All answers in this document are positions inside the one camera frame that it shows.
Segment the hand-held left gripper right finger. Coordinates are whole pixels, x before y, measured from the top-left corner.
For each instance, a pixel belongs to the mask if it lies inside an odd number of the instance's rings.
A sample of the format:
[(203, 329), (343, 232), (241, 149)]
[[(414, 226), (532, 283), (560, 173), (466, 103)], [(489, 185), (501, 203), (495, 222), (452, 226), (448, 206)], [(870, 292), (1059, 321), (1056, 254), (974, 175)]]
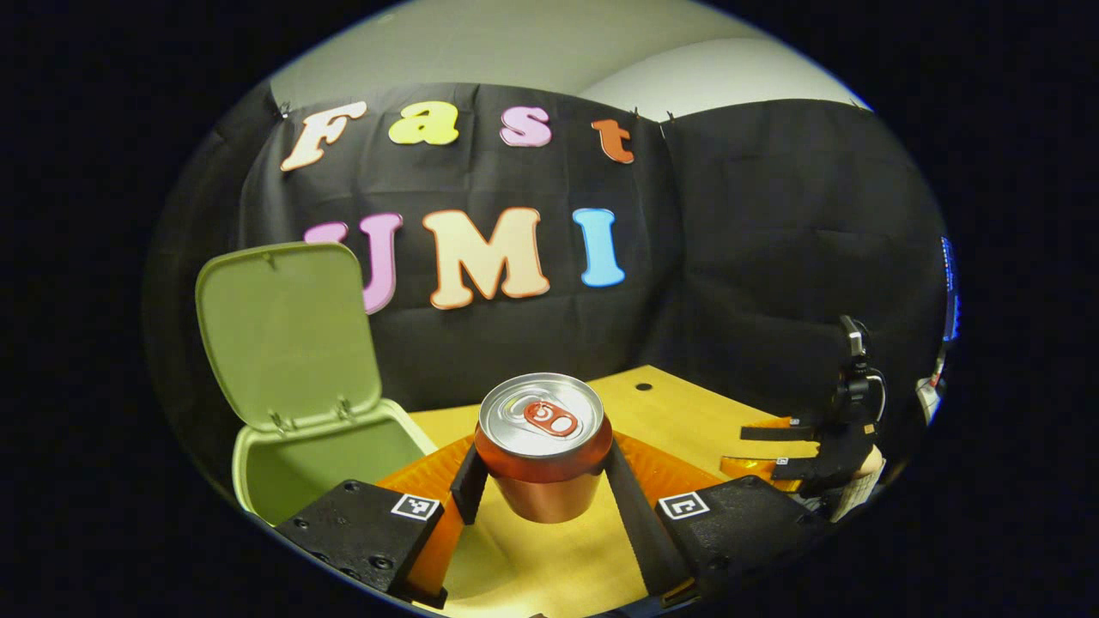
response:
[(664, 606), (714, 602), (825, 536), (824, 518), (757, 475), (720, 481), (621, 432), (604, 472), (645, 591)]

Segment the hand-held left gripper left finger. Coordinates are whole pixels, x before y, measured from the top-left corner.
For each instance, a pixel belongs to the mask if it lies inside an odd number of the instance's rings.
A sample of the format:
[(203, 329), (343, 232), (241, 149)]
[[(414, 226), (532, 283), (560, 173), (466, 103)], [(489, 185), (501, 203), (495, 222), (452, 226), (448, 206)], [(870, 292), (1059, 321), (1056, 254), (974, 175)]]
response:
[(275, 529), (373, 591), (443, 608), (445, 576), (487, 478), (474, 438), (464, 437), (377, 484), (340, 481)]

